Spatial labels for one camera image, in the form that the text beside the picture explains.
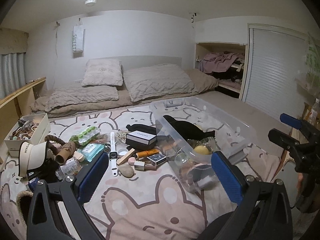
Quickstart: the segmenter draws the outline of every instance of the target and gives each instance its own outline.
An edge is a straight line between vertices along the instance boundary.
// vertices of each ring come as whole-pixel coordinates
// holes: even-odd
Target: sliding door
[[[242,100],[275,119],[302,114],[305,98],[294,81],[305,68],[304,36],[249,26],[249,61]]]

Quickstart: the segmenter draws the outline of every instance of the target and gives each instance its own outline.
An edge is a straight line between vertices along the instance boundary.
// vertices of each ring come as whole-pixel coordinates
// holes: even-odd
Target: blue gripper pad
[[[239,206],[243,199],[242,185],[239,183],[239,181],[234,176],[226,162],[219,156],[217,152],[213,153],[211,156],[211,166],[216,175],[218,176],[230,201],[237,203]]]
[[[280,121],[297,129],[300,130],[302,123],[300,120],[288,115],[288,114],[281,114],[280,115]]]
[[[84,204],[90,201],[108,166],[108,154],[103,152],[99,159],[94,163],[90,171],[87,173],[87,176],[83,179],[82,183],[79,185],[79,203]]]

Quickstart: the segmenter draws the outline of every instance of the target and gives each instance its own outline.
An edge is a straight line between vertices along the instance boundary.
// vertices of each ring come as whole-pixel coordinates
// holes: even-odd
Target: wooden bed frame
[[[39,78],[0,100],[0,163],[8,154],[5,137],[20,117],[31,114],[31,104],[47,90],[45,80]]]

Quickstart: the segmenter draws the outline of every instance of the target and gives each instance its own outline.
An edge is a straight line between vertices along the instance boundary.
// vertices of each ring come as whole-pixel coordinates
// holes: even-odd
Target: white wall
[[[320,39],[320,29],[312,22],[296,25],[278,18],[264,16],[236,16],[196,22],[196,42],[248,43],[248,23],[276,25],[303,33],[310,32]]]
[[[146,11],[99,14],[81,18],[85,28],[82,57],[74,58],[72,53],[73,26],[82,15],[59,20],[57,39],[55,22],[30,31],[26,79],[46,76],[47,86],[51,89],[81,80],[86,62],[100,57],[182,57],[183,68],[193,67],[195,38],[190,20]]]

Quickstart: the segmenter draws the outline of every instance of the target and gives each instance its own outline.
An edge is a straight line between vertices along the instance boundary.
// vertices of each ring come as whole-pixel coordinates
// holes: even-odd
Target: fluffy pillow
[[[123,77],[132,102],[196,91],[187,73],[173,64],[127,70],[123,73]]]
[[[218,86],[218,80],[215,77],[207,75],[196,68],[187,69],[186,73],[195,84],[198,93],[214,89]]]
[[[81,85],[122,86],[121,62],[118,59],[89,59]]]

